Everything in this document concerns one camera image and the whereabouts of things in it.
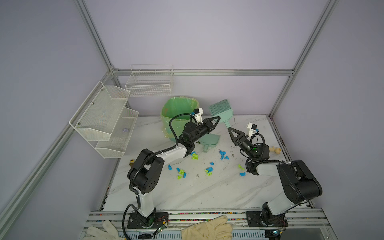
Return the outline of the green hand brush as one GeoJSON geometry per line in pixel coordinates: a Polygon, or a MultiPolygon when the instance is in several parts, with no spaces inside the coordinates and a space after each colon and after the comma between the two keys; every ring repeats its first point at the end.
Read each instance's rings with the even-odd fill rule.
{"type": "Polygon", "coordinates": [[[230,119],[234,116],[234,111],[228,99],[210,105],[209,111],[213,117],[220,117],[220,123],[224,123],[227,129],[231,127],[230,119]]]}

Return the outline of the green plastic dustpan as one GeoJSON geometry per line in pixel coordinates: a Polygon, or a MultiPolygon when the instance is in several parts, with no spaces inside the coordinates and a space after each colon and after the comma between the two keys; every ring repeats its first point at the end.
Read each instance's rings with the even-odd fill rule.
{"type": "Polygon", "coordinates": [[[220,135],[207,134],[199,139],[200,144],[203,146],[203,153],[207,153],[209,148],[215,147],[220,140],[220,135]]]}

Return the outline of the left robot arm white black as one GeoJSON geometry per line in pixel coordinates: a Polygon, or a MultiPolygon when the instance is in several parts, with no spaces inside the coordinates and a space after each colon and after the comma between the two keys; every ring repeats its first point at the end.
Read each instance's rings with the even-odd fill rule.
{"type": "Polygon", "coordinates": [[[137,199],[135,211],[143,218],[153,218],[156,208],[151,192],[159,182],[166,161],[178,160],[189,156],[195,150],[195,142],[211,133],[220,117],[202,119],[200,114],[179,114],[169,121],[169,128],[174,135],[175,144],[172,147],[157,152],[144,149],[140,152],[127,177],[130,180],[129,189],[137,199]],[[180,136],[172,126],[179,117],[189,117],[180,136]]]}

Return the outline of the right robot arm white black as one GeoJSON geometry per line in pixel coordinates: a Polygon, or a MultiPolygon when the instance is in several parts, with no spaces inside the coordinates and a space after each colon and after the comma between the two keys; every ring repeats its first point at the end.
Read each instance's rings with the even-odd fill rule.
{"type": "Polygon", "coordinates": [[[246,171],[255,176],[270,176],[280,179],[283,191],[273,200],[263,204],[260,224],[269,227],[283,220],[285,213],[322,195],[323,189],[302,160],[288,163],[270,159],[270,148],[258,132],[251,136],[228,128],[231,141],[247,157],[246,171]]]}

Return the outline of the blue paper scrap cluster right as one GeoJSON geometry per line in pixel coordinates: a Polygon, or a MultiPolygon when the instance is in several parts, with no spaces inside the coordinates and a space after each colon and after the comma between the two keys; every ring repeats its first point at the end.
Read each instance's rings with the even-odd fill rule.
{"type": "Polygon", "coordinates": [[[229,159],[229,157],[227,156],[227,152],[219,150],[219,153],[221,155],[221,157],[220,157],[221,161],[229,159]]]}

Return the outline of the green blue scrap centre top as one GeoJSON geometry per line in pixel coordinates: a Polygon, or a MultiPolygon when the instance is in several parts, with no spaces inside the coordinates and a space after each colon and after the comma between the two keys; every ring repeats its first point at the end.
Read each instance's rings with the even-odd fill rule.
{"type": "Polygon", "coordinates": [[[191,159],[192,160],[198,160],[199,159],[199,155],[196,152],[192,152],[191,153],[191,159]]]}

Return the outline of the beige small toy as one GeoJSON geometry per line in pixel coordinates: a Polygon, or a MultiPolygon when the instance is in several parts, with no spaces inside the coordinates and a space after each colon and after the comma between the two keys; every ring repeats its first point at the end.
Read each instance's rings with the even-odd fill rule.
{"type": "Polygon", "coordinates": [[[279,154],[282,152],[282,149],[281,149],[281,148],[274,147],[274,146],[271,146],[271,147],[270,147],[270,152],[271,152],[271,153],[273,152],[273,153],[279,155],[279,154]]]}

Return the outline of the blue green scrap centre bottom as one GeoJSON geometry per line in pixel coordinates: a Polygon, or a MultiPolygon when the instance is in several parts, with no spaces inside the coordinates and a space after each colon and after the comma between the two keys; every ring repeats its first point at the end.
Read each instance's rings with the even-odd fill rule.
{"type": "Polygon", "coordinates": [[[207,169],[205,169],[205,172],[208,176],[211,176],[212,175],[212,172],[213,172],[213,168],[212,167],[208,167],[207,169]]]}

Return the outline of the green trash bin with bag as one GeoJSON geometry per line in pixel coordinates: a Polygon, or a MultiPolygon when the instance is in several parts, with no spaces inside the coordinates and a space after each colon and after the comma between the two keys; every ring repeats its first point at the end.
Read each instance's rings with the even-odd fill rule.
{"type": "MultiPolygon", "coordinates": [[[[169,126],[170,120],[180,114],[188,113],[191,114],[194,109],[198,109],[200,103],[194,98],[187,97],[172,97],[170,98],[162,108],[161,120],[163,122],[163,132],[166,138],[175,142],[175,136],[169,126]]],[[[172,121],[172,127],[175,134],[179,137],[184,130],[184,126],[190,121],[188,116],[180,116],[172,121]]]]}

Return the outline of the green blue scrap left bottom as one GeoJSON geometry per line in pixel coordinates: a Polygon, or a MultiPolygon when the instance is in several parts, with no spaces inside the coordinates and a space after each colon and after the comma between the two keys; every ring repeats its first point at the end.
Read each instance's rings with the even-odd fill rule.
{"type": "Polygon", "coordinates": [[[177,168],[177,172],[178,172],[178,175],[177,175],[178,180],[186,178],[187,173],[183,169],[177,168]]]}

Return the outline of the beige work glove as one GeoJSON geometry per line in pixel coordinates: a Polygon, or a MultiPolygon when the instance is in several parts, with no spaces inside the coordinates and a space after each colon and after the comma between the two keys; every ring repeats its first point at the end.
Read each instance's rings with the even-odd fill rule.
{"type": "Polygon", "coordinates": [[[207,222],[194,224],[181,231],[182,240],[231,240],[232,225],[225,215],[207,222]]]}

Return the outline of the lower white mesh shelf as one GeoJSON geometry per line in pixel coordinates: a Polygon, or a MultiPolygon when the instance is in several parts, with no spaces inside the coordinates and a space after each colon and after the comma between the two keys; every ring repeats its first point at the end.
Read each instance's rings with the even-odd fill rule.
{"type": "Polygon", "coordinates": [[[98,142],[96,151],[104,159],[119,159],[126,152],[139,112],[124,108],[108,142],[98,142]]]}

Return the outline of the white mesh shelf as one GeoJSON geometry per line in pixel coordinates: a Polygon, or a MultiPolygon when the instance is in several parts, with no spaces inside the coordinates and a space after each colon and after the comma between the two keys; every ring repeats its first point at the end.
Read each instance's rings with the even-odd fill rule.
{"type": "Polygon", "coordinates": [[[108,142],[98,142],[96,151],[104,159],[119,159],[126,152],[139,112],[124,108],[108,142]]]}
{"type": "Polygon", "coordinates": [[[69,125],[88,142],[107,142],[126,106],[130,92],[98,82],[69,125]]]}

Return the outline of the upper white mesh shelf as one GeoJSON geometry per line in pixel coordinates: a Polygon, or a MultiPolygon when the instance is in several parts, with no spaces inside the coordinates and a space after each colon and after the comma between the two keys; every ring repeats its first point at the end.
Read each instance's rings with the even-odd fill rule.
{"type": "Polygon", "coordinates": [[[69,125],[88,142],[107,142],[126,106],[130,92],[98,82],[69,125]]]}

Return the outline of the white work glove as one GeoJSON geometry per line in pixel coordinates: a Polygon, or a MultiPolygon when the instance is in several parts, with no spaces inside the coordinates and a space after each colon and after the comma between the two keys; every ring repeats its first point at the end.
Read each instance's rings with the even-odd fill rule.
{"type": "Polygon", "coordinates": [[[82,240],[125,240],[119,236],[117,229],[109,220],[103,222],[103,228],[104,231],[93,226],[89,227],[82,240]]]}

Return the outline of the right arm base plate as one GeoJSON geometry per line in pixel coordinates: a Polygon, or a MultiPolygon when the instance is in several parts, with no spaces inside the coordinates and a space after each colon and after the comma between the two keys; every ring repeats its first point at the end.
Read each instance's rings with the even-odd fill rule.
{"type": "Polygon", "coordinates": [[[247,211],[246,218],[249,227],[287,227],[288,222],[285,215],[272,215],[263,211],[247,211]]]}

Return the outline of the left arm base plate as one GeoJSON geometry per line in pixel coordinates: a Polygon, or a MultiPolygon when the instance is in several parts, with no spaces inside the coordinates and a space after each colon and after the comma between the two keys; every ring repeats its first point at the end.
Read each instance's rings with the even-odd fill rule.
{"type": "Polygon", "coordinates": [[[158,229],[164,222],[168,222],[169,213],[152,213],[148,217],[143,217],[139,213],[132,212],[129,215],[127,229],[158,229]]]}

